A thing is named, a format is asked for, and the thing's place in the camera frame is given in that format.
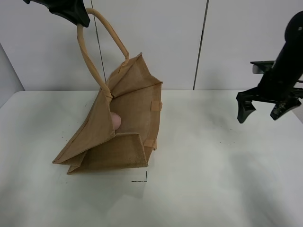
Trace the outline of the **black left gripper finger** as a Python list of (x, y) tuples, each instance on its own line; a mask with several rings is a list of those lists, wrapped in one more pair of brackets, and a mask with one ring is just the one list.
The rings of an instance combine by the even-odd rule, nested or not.
[(88, 27), (90, 18), (83, 0), (24, 0), (26, 4), (36, 2), (48, 8), (49, 12), (60, 16), (75, 25), (81, 24)]

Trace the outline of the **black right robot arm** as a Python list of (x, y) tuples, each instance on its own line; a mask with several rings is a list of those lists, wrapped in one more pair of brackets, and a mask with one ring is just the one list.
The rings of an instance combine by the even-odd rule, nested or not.
[(237, 120), (244, 123), (256, 109), (253, 101), (273, 103), (270, 113), (273, 120), (299, 107), (303, 97), (300, 83), (303, 74), (303, 13), (298, 12), (289, 21), (285, 30), (285, 44), (274, 61), (253, 61), (253, 73), (262, 74), (257, 87), (239, 92)]

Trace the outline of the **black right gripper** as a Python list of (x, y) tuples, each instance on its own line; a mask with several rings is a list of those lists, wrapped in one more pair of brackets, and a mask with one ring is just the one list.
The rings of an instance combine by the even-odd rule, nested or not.
[(258, 86), (238, 93), (238, 122), (244, 123), (256, 111), (252, 101), (277, 103), (270, 114), (273, 120), (299, 107), (302, 103), (298, 98), (303, 97), (303, 90), (294, 86), (302, 74), (303, 42), (288, 41), (273, 67), (263, 74)]

